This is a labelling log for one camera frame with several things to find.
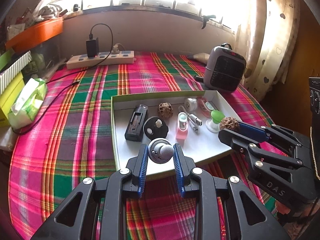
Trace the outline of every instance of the yellow box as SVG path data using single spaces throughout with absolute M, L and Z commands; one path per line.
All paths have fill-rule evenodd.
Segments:
M 8 113 L 24 87 L 23 76 L 21 71 L 12 79 L 0 96 L 0 127 L 8 126 Z

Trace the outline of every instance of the power strip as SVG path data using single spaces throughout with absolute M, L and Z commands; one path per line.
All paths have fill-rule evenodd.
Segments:
M 100 65 L 119 65 L 119 64 L 133 64 L 134 62 L 134 51 L 121 51 L 119 54 L 110 54 L 107 58 L 109 52 L 101 52 L 96 57 L 88 58 L 87 54 L 73 56 L 67 62 L 67 69 L 75 69 L 82 67 L 91 67 L 99 63 L 106 58 Z

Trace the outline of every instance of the black cable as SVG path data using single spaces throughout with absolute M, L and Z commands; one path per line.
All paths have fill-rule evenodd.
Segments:
M 298 238 L 298 237 L 300 236 L 301 232 L 302 232 L 303 229 L 306 227 L 306 225 L 307 225 L 307 223 L 308 223 L 308 221 L 309 221 L 308 218 L 310 217 L 310 215 L 312 214 L 313 210 L 315 209 L 318 201 L 319 201 L 319 197 L 317 197 L 316 200 L 315 200 L 315 202 L 313 203 L 313 205 L 312 205 L 312 207 L 311 207 L 311 209 L 310 209 L 310 212 L 309 212 L 309 214 L 307 215 L 307 219 L 306 219 L 306 221 L 304 222 L 304 224 L 303 224 L 302 228 L 300 229 L 300 231 L 299 231 L 299 233 L 298 233 L 298 235 L 297 235 L 296 238 Z
M 28 132 L 30 132 L 30 131 L 40 122 L 40 120 L 42 119 L 42 117 L 44 117 L 45 113 L 48 111 L 48 109 L 50 108 L 50 106 L 52 106 L 52 104 L 57 100 L 57 98 L 61 95 L 61 93 L 62 93 L 64 90 L 68 89 L 69 87 L 72 87 L 72 86 L 74 86 L 74 85 L 76 85 L 76 84 L 78 84 L 78 83 L 80 83 L 80 80 L 77 80 L 77 81 L 71 83 L 70 85 L 66 86 L 64 89 L 62 89 L 62 90 L 59 92 L 59 94 L 58 94 L 58 95 L 51 101 L 51 103 L 47 106 L 47 108 L 45 109 L 45 111 L 43 112 L 43 114 L 39 117 L 39 119 L 38 119 L 35 123 L 33 123 L 27 130 L 25 130 L 25 131 L 23 131 L 23 132 L 17 132 L 17 131 L 15 131 L 14 129 L 12 129 L 13 132 L 14 132 L 15 134 L 18 134 L 18 135 L 25 135 L 25 134 L 27 134 Z
M 69 73 L 69 74 L 67 74 L 67 75 L 64 75 L 64 76 L 62 76 L 62 77 L 59 77 L 59 78 L 50 80 L 49 82 L 47 82 L 47 84 L 49 84 L 49 83 L 51 83 L 51 82 L 53 82 L 53 81 L 57 81 L 57 80 L 59 80 L 59 79 L 61 79 L 61 78 L 64 78 L 64 77 L 67 77 L 67 76 L 70 76 L 70 75 L 73 75 L 73 74 L 77 74 L 77 73 L 80 73 L 80 72 L 83 72 L 83 71 L 92 69 L 92 68 L 96 67 L 97 65 L 100 65 L 102 62 L 104 62 L 104 61 L 109 57 L 109 55 L 111 54 L 112 48 L 113 48 L 113 33 L 112 33 L 111 28 L 110 28 L 107 24 L 97 23 L 97 24 L 93 25 L 93 27 L 92 27 L 91 30 L 90 30 L 89 39 L 90 39 L 90 37 L 92 37 L 92 30 L 93 30 L 93 28 L 94 28 L 95 26 L 97 26 L 97 25 L 105 25 L 105 26 L 107 26 L 107 27 L 109 28 L 109 30 L 110 30 L 110 32 L 111 32 L 111 48 L 110 48 L 109 54 L 106 56 L 106 58 L 104 58 L 103 60 L 101 60 L 101 61 L 98 62 L 97 64 L 95 64 L 95 65 L 93 65 L 93 66 L 91 66 L 91 67 L 88 67 L 88 68 L 86 68 L 86 69 L 78 70 L 78 71 L 75 71 L 75 72 L 73 72 L 73 73 Z

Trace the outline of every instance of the walnut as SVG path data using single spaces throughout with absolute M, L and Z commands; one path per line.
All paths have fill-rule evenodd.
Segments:
M 234 132 L 239 132 L 240 125 L 235 118 L 225 117 L 220 122 L 220 130 L 223 130 L 224 128 L 229 129 Z
M 169 103 L 161 103 L 158 106 L 158 116 L 163 119 L 169 119 L 173 116 L 173 108 Z

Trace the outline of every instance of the black power adapter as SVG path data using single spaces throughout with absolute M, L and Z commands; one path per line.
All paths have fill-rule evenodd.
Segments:
M 89 35 L 89 40 L 86 41 L 87 55 L 88 57 L 96 57 L 99 53 L 99 40 L 93 38 L 93 35 Z

